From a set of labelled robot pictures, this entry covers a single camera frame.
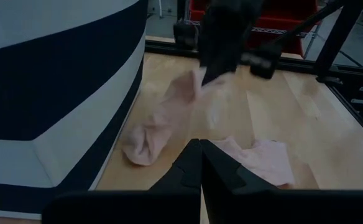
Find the wooden surface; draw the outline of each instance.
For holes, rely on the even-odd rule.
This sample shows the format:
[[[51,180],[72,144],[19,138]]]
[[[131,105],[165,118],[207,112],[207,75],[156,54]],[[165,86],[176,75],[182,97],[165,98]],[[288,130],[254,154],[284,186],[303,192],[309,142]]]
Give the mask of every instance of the wooden surface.
[[[145,54],[139,96],[98,190],[146,190],[166,173],[191,138],[228,135],[242,147],[248,146],[248,136],[285,142],[296,189],[363,189],[363,128],[328,87],[312,75],[283,71],[265,81],[243,66],[185,118],[155,164],[131,164],[121,152],[128,131],[151,112],[171,79],[197,66],[191,58]],[[202,223],[207,222],[203,211]],[[0,218],[0,223],[38,222]]]

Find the black metal frame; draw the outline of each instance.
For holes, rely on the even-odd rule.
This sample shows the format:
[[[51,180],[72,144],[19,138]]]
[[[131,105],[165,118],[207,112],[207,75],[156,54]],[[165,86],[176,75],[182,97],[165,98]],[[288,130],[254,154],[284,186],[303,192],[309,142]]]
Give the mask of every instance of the black metal frame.
[[[185,0],[178,0],[182,5]],[[351,100],[363,98],[363,68],[343,65],[333,65],[334,59],[347,39],[354,24],[363,11],[363,0],[346,0],[343,9],[331,30],[328,39],[321,50],[317,61],[298,60],[282,57],[278,70],[317,75],[317,80],[326,84],[346,109],[363,127],[363,105],[355,105]],[[184,7],[178,10],[178,18],[184,15]],[[198,53],[192,50],[180,49],[174,43],[145,41],[145,51],[156,54],[198,58]]]

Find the pink towel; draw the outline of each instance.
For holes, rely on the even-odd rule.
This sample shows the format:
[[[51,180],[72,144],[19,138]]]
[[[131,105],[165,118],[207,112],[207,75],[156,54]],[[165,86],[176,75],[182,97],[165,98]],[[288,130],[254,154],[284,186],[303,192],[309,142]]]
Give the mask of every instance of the pink towel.
[[[132,130],[127,144],[122,148],[129,160],[143,166],[153,164],[177,129],[182,115],[191,113],[194,102],[200,96],[225,82],[227,75],[222,75],[201,87],[205,71],[202,68],[192,70],[171,81],[156,110],[143,124]],[[252,149],[241,149],[232,137],[212,142],[271,184],[279,186],[294,183],[283,143],[256,141]]]

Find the striped wall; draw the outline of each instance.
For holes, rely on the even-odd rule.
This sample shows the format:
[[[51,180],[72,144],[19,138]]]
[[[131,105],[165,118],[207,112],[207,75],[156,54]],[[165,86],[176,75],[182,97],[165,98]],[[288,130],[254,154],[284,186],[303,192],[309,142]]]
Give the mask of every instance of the striped wall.
[[[139,88],[146,13],[147,0],[0,0],[0,215],[36,218],[97,184]]]

